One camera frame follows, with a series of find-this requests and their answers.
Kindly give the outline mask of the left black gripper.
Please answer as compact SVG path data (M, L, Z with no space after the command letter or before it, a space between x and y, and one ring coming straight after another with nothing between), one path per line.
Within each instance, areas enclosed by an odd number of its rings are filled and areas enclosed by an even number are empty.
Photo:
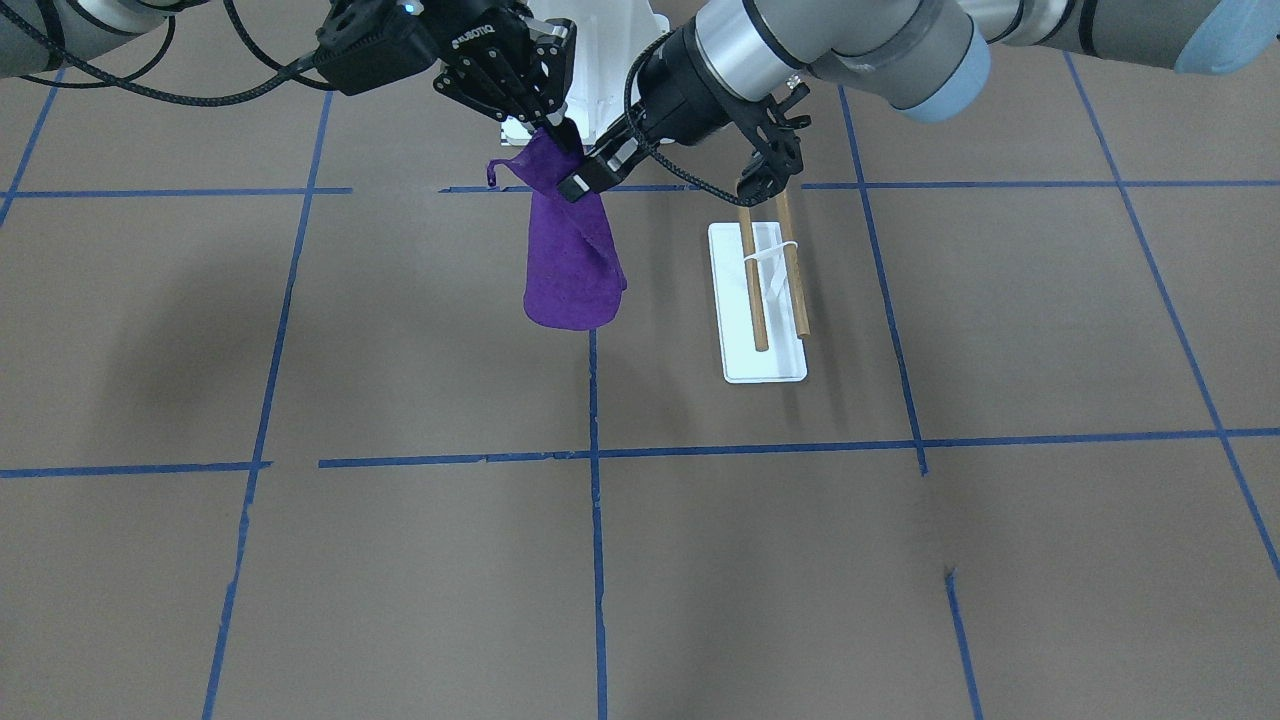
M736 183L740 205L782 193L804 172L797 133L805 115L787 117L809 88L782 63L751 22L687 22L637 59L635 101L620 118L620 140L600 142L557 184L579 202L623 183L664 141L691 147L732 126L751 145Z

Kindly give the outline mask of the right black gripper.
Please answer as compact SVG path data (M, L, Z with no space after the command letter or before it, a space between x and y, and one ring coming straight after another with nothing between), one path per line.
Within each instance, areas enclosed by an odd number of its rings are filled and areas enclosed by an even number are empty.
M540 147L582 156L579 127L567 115L579 27L539 18L526 1L402 1L417 51L408 74L438 69L447 97L498 120L540 126Z

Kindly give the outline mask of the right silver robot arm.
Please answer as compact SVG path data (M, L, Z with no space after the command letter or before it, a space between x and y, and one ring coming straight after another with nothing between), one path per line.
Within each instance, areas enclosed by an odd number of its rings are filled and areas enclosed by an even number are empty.
M347 96L439 68L434 88L494 120L517 120L567 151L581 138L566 115L573 78L576 24L538 19L524 1L333 1L316 29L317 46L292 61L255 44L234 3L224 10L239 41L271 70L264 83L224 96L189 96L116 76L95 59L157 28L177 31L187 1L5 1L3 77L44 85L74 67L88 88L120 88L188 108L229 108L297 82Z

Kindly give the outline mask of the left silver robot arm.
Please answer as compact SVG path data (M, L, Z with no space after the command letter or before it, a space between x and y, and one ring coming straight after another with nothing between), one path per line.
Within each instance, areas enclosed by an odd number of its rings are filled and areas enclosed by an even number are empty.
M628 105L557 190L571 202L605 192L644 159L664 163L662 141L692 146L735 126L751 143L735 191L699 187L751 208L803 170L806 118L787 111L805 78L936 123L980 94L991 44L1220 76L1276 37L1275 1L709 1L634 60Z

